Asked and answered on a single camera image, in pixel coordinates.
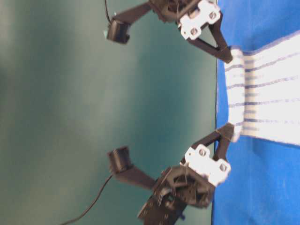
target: blue tablecloth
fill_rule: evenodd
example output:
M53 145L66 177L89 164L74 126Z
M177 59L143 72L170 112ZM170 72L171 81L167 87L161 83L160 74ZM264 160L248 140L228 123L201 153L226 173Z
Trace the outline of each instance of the blue tablecloth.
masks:
M218 4L228 45L244 51L300 30L298 0L219 0ZM217 65L220 127L227 122L228 103L223 62ZM213 225L300 224L300 147L241 136L231 143L227 159L232 171L216 189Z

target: white fabric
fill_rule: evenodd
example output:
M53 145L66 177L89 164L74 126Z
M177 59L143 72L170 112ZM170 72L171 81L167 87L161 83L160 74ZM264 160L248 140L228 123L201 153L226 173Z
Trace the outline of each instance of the white fabric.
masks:
M225 64L229 119L240 135L300 145L300 32Z

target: wire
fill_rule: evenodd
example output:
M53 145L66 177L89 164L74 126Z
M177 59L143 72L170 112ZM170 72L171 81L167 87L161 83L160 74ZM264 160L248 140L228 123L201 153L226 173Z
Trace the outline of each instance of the wire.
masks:
M106 0L104 0L104 6L105 6L105 15L106 15L106 18L108 20L108 23L109 25L112 23L111 19L109 18L109 15L108 15L108 10L107 10L107 2Z
M101 193L102 193L104 187L106 186L106 184L108 183L108 181L109 181L112 177L113 177L113 176L110 175L110 176L106 179L106 181L104 182L103 186L101 187L101 189L100 189L100 191L99 191L97 197L93 200L92 204L91 204L85 211L83 211L83 213L82 213L79 217L76 217L76 218L74 218L74 219L71 219L71 220L69 220L69 221L67 221L67 222L64 222L64 223L60 224L60 225L71 224L71 223L74 223L74 222L80 220L82 217L84 217L85 214L87 214L87 213L89 212L89 210L94 206L94 204L96 203L96 201L99 199L99 197L100 197L100 195L101 195Z

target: white bracket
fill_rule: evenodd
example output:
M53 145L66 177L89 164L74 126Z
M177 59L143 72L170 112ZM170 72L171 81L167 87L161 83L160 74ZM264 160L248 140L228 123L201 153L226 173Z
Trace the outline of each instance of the white bracket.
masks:
M208 182L215 187L223 183L231 171L230 164L225 160L215 161L210 158L210 150L202 144L195 150L190 147L184 157L186 160L184 166L188 166L200 176L207 178Z
M185 14L180 19L181 34L185 39L197 39L201 33L201 27L206 24L214 24L221 17L220 8L213 2L202 0L198 8L190 15Z

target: teal background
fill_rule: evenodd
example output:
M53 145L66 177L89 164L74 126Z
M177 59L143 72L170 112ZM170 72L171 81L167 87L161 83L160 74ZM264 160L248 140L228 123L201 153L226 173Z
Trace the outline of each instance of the teal background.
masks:
M110 14L141 0L109 0ZM0 220L78 216L128 145L153 178L214 129L216 61L149 13L127 45L106 41L102 0L0 1ZM211 41L208 32L202 38ZM141 225L150 193L112 179L78 225ZM185 222L210 224L188 207Z

